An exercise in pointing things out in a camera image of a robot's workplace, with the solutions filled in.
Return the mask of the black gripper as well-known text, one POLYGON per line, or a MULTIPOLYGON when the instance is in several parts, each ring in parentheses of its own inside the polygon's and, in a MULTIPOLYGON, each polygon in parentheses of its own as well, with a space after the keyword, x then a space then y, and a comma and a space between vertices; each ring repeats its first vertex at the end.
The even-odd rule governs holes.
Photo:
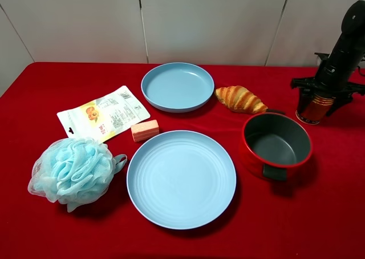
POLYGON ((314 77, 294 78, 290 82, 290 87, 299 89, 297 112, 303 112, 306 109, 310 104, 310 96, 313 96, 314 94, 324 98, 334 98, 334 102, 326 112, 326 116, 332 115, 336 110, 351 103, 353 94, 364 96, 363 84, 347 82, 344 88, 336 90, 335 88, 325 86, 318 82, 314 77))

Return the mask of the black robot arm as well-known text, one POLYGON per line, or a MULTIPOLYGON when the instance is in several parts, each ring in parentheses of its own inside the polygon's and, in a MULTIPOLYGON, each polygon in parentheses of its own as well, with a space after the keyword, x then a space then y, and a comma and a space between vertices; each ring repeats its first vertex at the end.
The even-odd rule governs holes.
POLYGON ((364 1, 358 0, 346 12, 341 35, 330 54, 318 52, 321 63, 314 77, 294 78, 299 89, 296 116, 307 124, 318 124, 352 102, 353 94, 364 95, 364 85, 349 78, 364 59, 364 1))

